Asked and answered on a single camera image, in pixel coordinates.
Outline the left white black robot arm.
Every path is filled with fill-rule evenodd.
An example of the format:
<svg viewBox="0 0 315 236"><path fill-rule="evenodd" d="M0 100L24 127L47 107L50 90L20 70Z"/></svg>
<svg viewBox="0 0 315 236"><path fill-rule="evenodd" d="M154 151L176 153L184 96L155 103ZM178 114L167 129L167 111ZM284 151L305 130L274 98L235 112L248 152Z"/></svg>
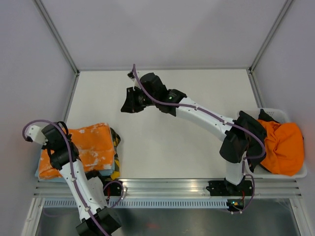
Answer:
<svg viewBox="0 0 315 236"><path fill-rule="evenodd" d="M61 174L75 199L81 221L76 227L77 233L80 236L110 236L121 227L121 223L114 210L107 206L104 196L106 181L99 174L87 178L71 135L59 124L49 121L41 133L46 139L43 147L51 166Z"/></svg>

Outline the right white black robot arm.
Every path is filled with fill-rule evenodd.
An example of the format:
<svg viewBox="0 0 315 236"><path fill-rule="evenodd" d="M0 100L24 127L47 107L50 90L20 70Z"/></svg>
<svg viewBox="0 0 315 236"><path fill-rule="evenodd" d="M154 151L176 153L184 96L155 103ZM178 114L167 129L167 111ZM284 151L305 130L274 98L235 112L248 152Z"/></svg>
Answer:
<svg viewBox="0 0 315 236"><path fill-rule="evenodd" d="M247 122L243 118L227 118L194 102L177 89L167 89L155 73L138 77L136 72L127 76L134 85L126 89L123 113L138 113L154 106L160 112L188 120L215 135L221 142L219 153L226 161L223 181L225 191L235 195L244 190L243 157L250 144L250 135L244 131Z"/></svg>

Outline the orange white tie-dye trousers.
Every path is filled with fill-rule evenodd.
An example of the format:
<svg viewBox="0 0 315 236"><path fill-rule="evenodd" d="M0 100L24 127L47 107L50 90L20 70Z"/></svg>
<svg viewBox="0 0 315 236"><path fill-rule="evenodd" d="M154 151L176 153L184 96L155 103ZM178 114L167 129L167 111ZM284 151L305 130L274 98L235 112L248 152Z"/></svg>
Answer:
<svg viewBox="0 0 315 236"><path fill-rule="evenodd" d="M97 123L79 129L70 129L71 139L81 151L104 152L106 156L112 157L115 154L112 142L110 126L107 123Z"/></svg>

